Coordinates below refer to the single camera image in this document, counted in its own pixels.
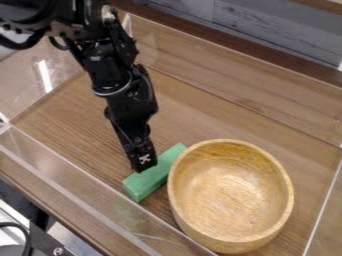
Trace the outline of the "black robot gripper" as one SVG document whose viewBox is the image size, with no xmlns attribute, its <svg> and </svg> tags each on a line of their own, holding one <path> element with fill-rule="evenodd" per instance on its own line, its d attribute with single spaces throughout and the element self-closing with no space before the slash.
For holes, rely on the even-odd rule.
<svg viewBox="0 0 342 256">
<path fill-rule="evenodd" d="M 138 64 L 130 70 L 119 70 L 96 65 L 92 90 L 107 101 L 106 117 L 111 121 L 133 170 L 141 173 L 158 164 L 149 127 L 149 120 L 158 112 L 158 102 L 145 66 Z"/>
</svg>

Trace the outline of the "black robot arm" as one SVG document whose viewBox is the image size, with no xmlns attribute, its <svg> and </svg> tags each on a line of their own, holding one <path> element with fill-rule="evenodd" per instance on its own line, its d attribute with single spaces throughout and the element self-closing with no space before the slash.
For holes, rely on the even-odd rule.
<svg viewBox="0 0 342 256">
<path fill-rule="evenodd" d="M 158 101 L 149 72 L 135 62 L 137 40 L 123 28 L 111 0 L 0 0 L 0 46 L 27 50 L 42 39 L 72 54 L 88 73 L 94 94 L 107 101 L 105 115 L 137 172 L 158 163 L 149 120 Z"/>
</svg>

